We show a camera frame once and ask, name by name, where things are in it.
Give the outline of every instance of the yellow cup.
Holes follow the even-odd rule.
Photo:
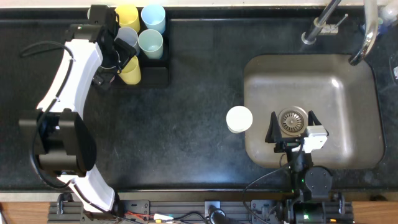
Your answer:
[[[136,56],[127,63],[119,76],[128,85],[135,85],[141,81],[141,70]]]
[[[139,32],[139,16],[135,5],[121,5],[118,6],[115,11],[117,14],[119,14],[119,24],[121,27],[130,27],[133,28],[137,33]]]

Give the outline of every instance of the wooden floor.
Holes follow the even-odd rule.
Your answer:
[[[47,222],[49,202],[1,203],[8,224]],[[398,223],[398,202],[354,202],[356,224]]]

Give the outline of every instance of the sink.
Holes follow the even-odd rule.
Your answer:
[[[282,154],[264,139],[271,113],[282,135],[298,136],[312,110],[329,132],[315,165],[331,169],[374,167],[384,155],[376,86],[366,62],[348,63],[349,55],[261,55],[244,69],[244,105],[253,114],[245,133],[249,157],[263,167],[279,167]]]

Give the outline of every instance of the faucet handle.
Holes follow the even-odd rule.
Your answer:
[[[345,14],[344,17],[337,24],[326,24],[322,28],[320,35],[336,35],[338,33],[338,27],[345,19],[347,19],[347,17],[348,14]]]

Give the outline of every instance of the white robot part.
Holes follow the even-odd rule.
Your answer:
[[[65,108],[69,108],[83,117],[88,89],[95,72],[102,64],[103,56],[99,45],[88,40],[73,39],[66,42],[65,46],[72,51],[75,61],[58,101],[52,106],[50,112],[62,112]],[[69,53],[65,50],[54,81],[44,99],[37,105],[37,109],[45,111],[55,98],[67,74],[70,59]]]
[[[92,207],[86,203],[76,191],[75,185],[78,186],[81,193],[93,204],[99,206],[105,211],[110,211],[113,206],[115,192],[108,186],[105,180],[102,178],[97,166],[94,167],[86,173],[85,177],[78,177],[77,175],[66,175],[62,174],[58,177],[64,183],[69,180],[73,180],[69,187],[73,192],[80,198],[83,202],[84,209],[88,212],[101,212],[98,209]]]
[[[323,125],[307,126],[303,133],[304,145],[303,151],[311,153],[314,150],[321,149],[328,140],[328,132]],[[300,150],[300,146],[292,149],[292,152]]]

